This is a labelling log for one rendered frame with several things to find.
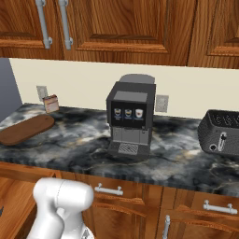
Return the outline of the wooden drawer front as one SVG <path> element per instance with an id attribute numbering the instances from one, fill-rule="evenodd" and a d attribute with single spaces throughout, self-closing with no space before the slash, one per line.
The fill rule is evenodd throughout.
<path id="1" fill-rule="evenodd" d="M 81 181 L 89 184 L 94 189 L 99 183 L 102 183 L 103 188 L 116 190 L 121 186 L 123 195 L 118 196 L 109 193 L 94 191 L 94 197 L 98 201 L 121 204 L 147 205 L 159 207 L 161 205 L 162 187 L 138 183 L 133 181 L 125 181 L 112 179 L 102 176 L 90 176 L 77 173 L 61 171 L 62 178 Z"/>
<path id="2" fill-rule="evenodd" d="M 0 177 L 35 183 L 42 177 L 61 178 L 61 172 L 24 164 L 0 162 Z"/>
<path id="3" fill-rule="evenodd" d="M 227 213 L 204 210 L 203 204 L 205 200 L 208 200 L 212 205 L 222 207 L 226 207 L 227 204 L 232 204 L 232 207 L 238 210 L 238 214 L 231 215 Z M 173 209 L 177 212 L 189 213 L 196 216 L 239 221 L 239 198 L 230 196 L 216 195 L 193 190 L 176 190 Z"/>

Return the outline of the brown wooden cutting board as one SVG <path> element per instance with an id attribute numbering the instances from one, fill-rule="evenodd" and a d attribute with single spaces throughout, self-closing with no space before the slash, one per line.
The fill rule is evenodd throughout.
<path id="1" fill-rule="evenodd" d="M 0 143 L 5 146 L 18 145 L 25 140 L 45 132 L 54 125 L 50 115 L 38 115 L 7 127 L 0 132 Z"/>

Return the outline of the black coffee machine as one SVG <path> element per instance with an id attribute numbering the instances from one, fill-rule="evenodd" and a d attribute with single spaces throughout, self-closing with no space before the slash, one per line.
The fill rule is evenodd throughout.
<path id="1" fill-rule="evenodd" d="M 127 74 L 115 83 L 106 98 L 110 154 L 141 159 L 149 156 L 155 93 L 155 78 L 149 75 Z"/>

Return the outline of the small pink and brown box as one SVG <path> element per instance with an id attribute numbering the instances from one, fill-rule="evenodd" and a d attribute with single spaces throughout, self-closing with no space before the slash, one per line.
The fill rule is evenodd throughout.
<path id="1" fill-rule="evenodd" d="M 52 113 L 59 110 L 58 97 L 55 94 L 45 97 L 43 102 L 47 113 Z"/>

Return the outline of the dark grey toaster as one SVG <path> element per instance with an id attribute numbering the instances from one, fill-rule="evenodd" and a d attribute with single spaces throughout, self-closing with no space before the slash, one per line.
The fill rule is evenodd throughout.
<path id="1" fill-rule="evenodd" d="M 239 111 L 209 109 L 198 126 L 198 139 L 206 153 L 239 157 Z"/>

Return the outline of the wooden base cupboard door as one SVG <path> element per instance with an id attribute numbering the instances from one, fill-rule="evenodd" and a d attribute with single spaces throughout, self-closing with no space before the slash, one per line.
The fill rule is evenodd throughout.
<path id="1" fill-rule="evenodd" d="M 82 213 L 95 239 L 156 239 L 159 207 L 93 203 Z"/>
<path id="2" fill-rule="evenodd" d="M 156 239 L 162 239 L 166 217 L 167 239 L 239 239 L 239 218 L 195 210 L 161 209 Z"/>

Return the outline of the white wall outlet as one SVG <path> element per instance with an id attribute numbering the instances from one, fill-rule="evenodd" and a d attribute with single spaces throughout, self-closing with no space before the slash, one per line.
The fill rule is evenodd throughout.
<path id="1" fill-rule="evenodd" d="M 39 97 L 39 101 L 42 102 L 45 97 L 48 96 L 48 90 L 46 86 L 37 86 L 37 93 Z"/>
<path id="2" fill-rule="evenodd" d="M 169 101 L 168 95 L 157 95 L 155 111 L 166 113 L 168 108 L 168 101 Z"/>

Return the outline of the wide wooden wall cupboard door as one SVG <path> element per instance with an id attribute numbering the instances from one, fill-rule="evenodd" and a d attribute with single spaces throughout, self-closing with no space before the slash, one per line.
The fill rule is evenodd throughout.
<path id="1" fill-rule="evenodd" d="M 197 0 L 67 0 L 68 61 L 184 66 Z"/>

